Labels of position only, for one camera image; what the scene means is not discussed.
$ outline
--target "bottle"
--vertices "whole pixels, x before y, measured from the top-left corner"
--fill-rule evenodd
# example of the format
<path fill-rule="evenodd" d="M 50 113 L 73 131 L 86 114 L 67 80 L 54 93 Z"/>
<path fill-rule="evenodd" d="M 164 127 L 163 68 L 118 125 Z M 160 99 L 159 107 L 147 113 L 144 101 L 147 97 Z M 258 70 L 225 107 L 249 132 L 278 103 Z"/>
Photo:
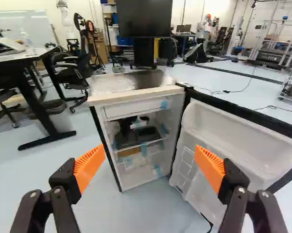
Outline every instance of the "bottle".
<path fill-rule="evenodd" d="M 20 29 L 20 37 L 22 39 L 22 42 L 24 43 L 24 46 L 26 47 L 26 52 L 28 56 L 37 55 L 34 44 L 29 39 L 29 35 L 25 32 L 23 28 Z"/>

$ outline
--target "blue tape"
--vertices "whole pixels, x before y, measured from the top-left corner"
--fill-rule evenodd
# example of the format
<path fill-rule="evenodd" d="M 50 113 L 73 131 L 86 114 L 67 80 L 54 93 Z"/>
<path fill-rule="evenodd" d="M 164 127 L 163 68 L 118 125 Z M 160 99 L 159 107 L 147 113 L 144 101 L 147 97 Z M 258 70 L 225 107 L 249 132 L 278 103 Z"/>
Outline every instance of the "blue tape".
<path fill-rule="evenodd" d="M 143 157 L 147 156 L 147 145 L 146 144 L 141 144 L 140 145 L 140 151 L 141 151 L 141 155 Z"/>
<path fill-rule="evenodd" d="M 161 132 L 163 133 L 163 136 L 169 134 L 170 132 L 165 128 L 164 124 L 161 124 Z"/>
<path fill-rule="evenodd" d="M 139 120 L 138 118 L 134 121 L 133 124 L 136 124 L 136 128 L 141 127 L 141 125 L 140 125 L 140 120 Z"/>
<path fill-rule="evenodd" d="M 161 178 L 162 177 L 162 173 L 161 173 L 161 169 L 160 169 L 160 166 L 158 166 L 157 164 L 154 165 L 154 169 L 156 171 L 156 175 L 158 178 Z"/>
<path fill-rule="evenodd" d="M 161 150 L 164 150 L 165 147 L 164 147 L 164 143 L 163 143 L 163 141 L 160 141 L 159 144 L 160 144 L 160 149 L 161 149 Z"/>
<path fill-rule="evenodd" d="M 132 160 L 131 157 L 126 157 L 126 158 L 124 159 L 124 162 L 125 162 L 126 166 L 131 166 L 131 165 L 133 165 L 133 160 Z"/>
<path fill-rule="evenodd" d="M 112 144 L 111 144 L 111 148 L 114 149 L 114 150 L 117 150 L 117 144 L 116 144 L 116 141 L 113 140 Z"/>
<path fill-rule="evenodd" d="M 123 158 L 122 157 L 118 158 L 117 163 L 120 164 L 122 162 L 123 162 Z"/>
<path fill-rule="evenodd" d="M 167 109 L 167 101 L 161 102 L 161 109 Z"/>

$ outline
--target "blue bin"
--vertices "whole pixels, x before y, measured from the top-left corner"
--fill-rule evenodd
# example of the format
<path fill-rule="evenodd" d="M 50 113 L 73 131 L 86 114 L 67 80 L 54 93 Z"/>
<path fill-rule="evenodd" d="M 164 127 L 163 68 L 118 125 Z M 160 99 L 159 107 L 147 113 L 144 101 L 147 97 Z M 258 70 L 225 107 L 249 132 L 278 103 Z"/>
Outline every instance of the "blue bin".
<path fill-rule="evenodd" d="M 117 35 L 117 41 L 118 45 L 132 45 L 133 41 L 131 38 L 121 38 L 119 35 Z"/>
<path fill-rule="evenodd" d="M 117 13 L 112 13 L 112 23 L 118 24 L 118 16 Z"/>

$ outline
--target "chair wheel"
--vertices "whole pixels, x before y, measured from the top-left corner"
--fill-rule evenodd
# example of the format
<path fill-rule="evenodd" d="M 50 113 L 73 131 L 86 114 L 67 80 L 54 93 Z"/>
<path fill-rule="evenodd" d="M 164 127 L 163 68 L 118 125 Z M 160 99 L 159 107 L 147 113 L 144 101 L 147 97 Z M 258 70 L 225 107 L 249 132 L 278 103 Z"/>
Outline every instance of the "chair wheel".
<path fill-rule="evenodd" d="M 13 127 L 13 128 L 18 128 L 18 127 L 19 127 L 19 123 L 18 123 L 18 122 L 13 123 L 13 124 L 12 124 L 12 127 Z"/>

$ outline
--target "keyboard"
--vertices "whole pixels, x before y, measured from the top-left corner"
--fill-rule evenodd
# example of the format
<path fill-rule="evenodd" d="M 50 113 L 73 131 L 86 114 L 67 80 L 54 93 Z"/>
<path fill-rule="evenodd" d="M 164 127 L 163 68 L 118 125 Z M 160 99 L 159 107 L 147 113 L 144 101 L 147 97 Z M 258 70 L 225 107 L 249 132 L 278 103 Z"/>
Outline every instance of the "keyboard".
<path fill-rule="evenodd" d="M 11 50 L 11 51 L 6 51 L 6 52 L 1 52 L 0 56 L 5 56 L 5 55 L 11 55 L 11 54 L 17 54 L 17 53 L 21 53 L 23 51 L 17 51 L 17 50 Z"/>

